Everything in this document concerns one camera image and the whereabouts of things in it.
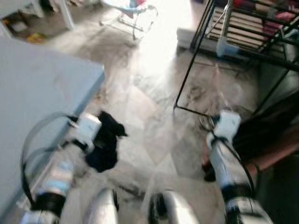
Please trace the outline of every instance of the black fabric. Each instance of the black fabric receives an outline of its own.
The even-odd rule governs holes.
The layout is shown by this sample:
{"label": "black fabric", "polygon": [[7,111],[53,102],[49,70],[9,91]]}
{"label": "black fabric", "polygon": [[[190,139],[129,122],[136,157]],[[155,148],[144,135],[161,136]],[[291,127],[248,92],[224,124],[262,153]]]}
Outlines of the black fabric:
{"label": "black fabric", "polygon": [[101,173],[117,164],[117,140],[127,134],[124,126],[107,112],[102,111],[98,118],[102,125],[93,142],[95,148],[85,157],[85,161]]}
{"label": "black fabric", "polygon": [[267,146],[281,136],[299,114],[298,102],[296,91],[241,123],[233,146],[243,162],[263,155]]}
{"label": "black fabric", "polygon": [[236,197],[248,197],[252,198],[252,191],[247,184],[228,185],[221,189],[224,202],[228,202]]}
{"label": "black fabric", "polygon": [[33,211],[50,211],[57,217],[60,217],[64,207],[65,197],[55,193],[43,193],[36,198],[36,202],[32,206]]}

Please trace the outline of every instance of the table leg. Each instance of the table leg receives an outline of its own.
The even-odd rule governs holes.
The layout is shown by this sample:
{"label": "table leg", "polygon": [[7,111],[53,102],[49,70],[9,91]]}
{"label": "table leg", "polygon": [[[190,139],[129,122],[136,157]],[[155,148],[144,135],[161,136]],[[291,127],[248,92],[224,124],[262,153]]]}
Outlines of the table leg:
{"label": "table leg", "polygon": [[44,17],[43,9],[42,9],[41,5],[38,3],[38,1],[37,0],[32,0],[31,3],[33,5],[34,11],[36,12],[36,15],[39,18],[43,18]]}
{"label": "table leg", "polygon": [[74,24],[73,18],[71,16],[69,7],[66,5],[65,0],[60,0],[59,5],[60,5],[60,10],[61,10],[62,16],[64,17],[64,22],[65,22],[66,27],[71,30],[74,29],[75,24]]}
{"label": "table leg", "polygon": [[2,20],[0,20],[0,36],[12,38],[12,34],[10,33],[10,31],[8,30],[8,28]]}

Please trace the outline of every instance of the light blue table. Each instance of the light blue table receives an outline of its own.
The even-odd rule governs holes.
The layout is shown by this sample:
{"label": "light blue table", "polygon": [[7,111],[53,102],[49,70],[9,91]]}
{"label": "light blue table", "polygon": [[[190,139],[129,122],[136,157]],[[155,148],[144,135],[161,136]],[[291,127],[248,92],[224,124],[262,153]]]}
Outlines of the light blue table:
{"label": "light blue table", "polygon": [[[21,193],[19,159],[30,129],[53,112],[80,114],[103,80],[99,64],[0,38],[0,220]],[[66,132],[66,120],[59,119],[32,148],[57,144]]]}

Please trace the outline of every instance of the black metal frame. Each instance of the black metal frame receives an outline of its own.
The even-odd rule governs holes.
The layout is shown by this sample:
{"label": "black metal frame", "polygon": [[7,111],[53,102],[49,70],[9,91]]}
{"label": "black metal frame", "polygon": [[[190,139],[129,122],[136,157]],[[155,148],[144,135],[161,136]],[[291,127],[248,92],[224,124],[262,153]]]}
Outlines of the black metal frame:
{"label": "black metal frame", "polygon": [[[260,2],[259,0],[249,0],[249,1],[251,1],[252,3],[257,3],[257,4],[260,4],[260,5],[264,5],[264,6],[274,7],[278,10],[284,10],[281,7],[271,6],[267,3]],[[216,0],[208,0],[207,1],[205,11],[202,15],[202,18],[201,18],[200,23],[199,23],[199,25],[198,25],[198,27],[195,31],[195,34],[193,36],[193,39],[192,39],[192,42],[191,42],[191,45],[190,45],[190,50],[194,50],[194,53],[193,53],[193,57],[190,61],[189,67],[187,69],[186,75],[184,77],[184,80],[181,84],[181,87],[180,87],[180,90],[178,92],[177,98],[175,100],[175,104],[174,104],[174,107],[173,107],[174,110],[176,108],[180,108],[180,109],[183,109],[183,110],[186,110],[186,111],[189,111],[189,112],[192,112],[192,113],[204,116],[204,117],[210,117],[209,114],[197,112],[197,111],[188,109],[186,107],[179,106],[178,101],[179,101],[179,98],[182,94],[183,88],[186,84],[186,81],[187,81],[187,79],[190,75],[190,71],[192,69],[192,66],[195,63],[196,55],[199,52],[199,50],[201,49],[200,46],[201,46],[201,43],[203,41],[203,38],[204,37],[207,38],[208,34],[205,34],[205,33],[206,33],[206,30],[207,30],[208,25],[210,23],[210,20],[212,19],[212,15],[214,13],[215,7],[216,7]],[[228,27],[231,27],[231,28],[235,28],[235,29],[238,29],[238,30],[248,32],[248,33],[254,33],[254,34],[260,35],[264,38],[265,37],[267,38],[266,40],[260,39],[262,41],[262,44],[260,46],[258,46],[257,49],[250,49],[250,47],[248,47],[248,46],[244,46],[242,44],[235,43],[233,40],[230,40],[230,42],[232,44],[235,44],[235,45],[239,46],[238,55],[245,56],[245,57],[249,58],[249,61],[247,62],[247,65],[246,65],[246,68],[251,66],[252,62],[255,59],[258,59],[259,61],[264,61],[264,62],[273,64],[275,66],[282,66],[282,67],[286,68],[286,70],[282,74],[281,78],[274,84],[274,86],[269,91],[269,93],[267,94],[265,99],[261,102],[261,104],[254,111],[254,114],[258,113],[261,110],[263,105],[267,102],[267,100],[270,98],[272,93],[277,89],[277,87],[280,85],[280,83],[283,81],[283,79],[285,78],[285,76],[288,74],[289,71],[294,70],[294,71],[299,72],[299,65],[297,63],[298,60],[299,60],[299,57],[296,57],[292,61],[287,60],[287,53],[286,53],[285,46],[284,46],[284,44],[291,44],[291,45],[299,47],[299,43],[284,39],[284,35],[289,33],[294,28],[298,29],[299,14],[296,13],[296,12],[293,12],[291,10],[284,10],[284,11],[293,13],[295,15],[294,19],[291,22],[286,23],[286,22],[279,21],[279,20],[276,20],[276,19],[273,19],[273,18],[268,18],[266,15],[260,14],[258,12],[247,11],[245,9],[236,9],[236,8],[233,8],[233,7],[231,7],[231,8],[226,7],[223,14],[219,18],[217,18],[217,21],[219,22],[221,20],[222,16],[224,16],[224,19],[223,19],[224,24],[223,24],[223,29],[221,31],[221,35],[226,35],[227,33],[232,33],[232,31],[228,30]],[[264,33],[258,32],[256,30],[251,30],[251,29],[244,28],[244,27],[241,27],[241,26],[232,25],[232,24],[229,24],[231,12],[238,12],[238,13],[241,13],[241,14],[246,14],[246,15],[250,15],[250,16],[253,16],[253,17],[256,17],[256,18],[260,18],[260,19],[263,19],[265,21],[272,21],[272,22],[283,25],[283,28],[278,29],[275,32],[274,35],[269,35],[269,34],[264,34]],[[279,58],[279,57],[270,56],[270,55],[266,54],[266,52],[271,49],[271,46],[273,46],[274,44],[277,44],[278,42],[283,43],[283,51],[281,51],[281,53],[283,53],[284,59]]]}

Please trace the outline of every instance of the red fabric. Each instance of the red fabric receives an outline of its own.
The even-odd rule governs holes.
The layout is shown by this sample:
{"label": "red fabric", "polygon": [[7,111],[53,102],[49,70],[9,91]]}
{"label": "red fabric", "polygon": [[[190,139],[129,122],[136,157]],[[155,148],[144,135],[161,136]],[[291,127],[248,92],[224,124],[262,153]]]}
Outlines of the red fabric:
{"label": "red fabric", "polygon": [[240,8],[245,0],[234,0],[234,7]]}
{"label": "red fabric", "polygon": [[145,2],[146,2],[146,0],[136,0],[136,3],[137,3],[138,6],[145,3]]}
{"label": "red fabric", "polygon": [[[276,19],[278,19],[280,21],[284,21],[284,22],[290,22],[294,17],[295,17],[294,14],[291,14],[288,12],[279,13],[276,15]],[[263,32],[266,34],[269,34],[269,35],[274,35],[276,33],[276,31],[282,27],[283,27],[283,25],[280,25],[278,23],[266,22],[266,24],[263,28]]]}

